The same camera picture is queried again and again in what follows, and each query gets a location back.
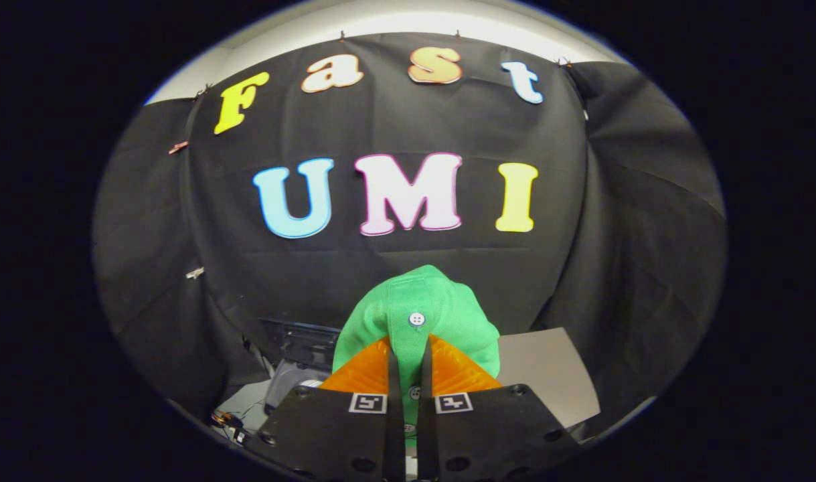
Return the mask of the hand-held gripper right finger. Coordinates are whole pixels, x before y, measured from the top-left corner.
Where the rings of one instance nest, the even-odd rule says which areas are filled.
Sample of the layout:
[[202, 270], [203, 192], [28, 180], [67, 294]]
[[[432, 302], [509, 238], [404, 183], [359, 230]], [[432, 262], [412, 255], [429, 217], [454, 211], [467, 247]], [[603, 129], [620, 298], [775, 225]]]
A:
[[420, 481], [543, 481], [581, 451], [533, 388], [503, 386], [429, 336], [418, 402]]

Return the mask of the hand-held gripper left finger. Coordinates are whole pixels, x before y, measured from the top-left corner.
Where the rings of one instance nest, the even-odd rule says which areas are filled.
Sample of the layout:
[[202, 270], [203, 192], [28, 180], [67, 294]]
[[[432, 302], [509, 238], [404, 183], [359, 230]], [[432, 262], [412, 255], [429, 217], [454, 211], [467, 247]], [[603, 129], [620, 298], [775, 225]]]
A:
[[403, 421], [398, 358], [383, 337], [319, 386], [292, 387], [244, 448], [301, 481], [404, 481]]

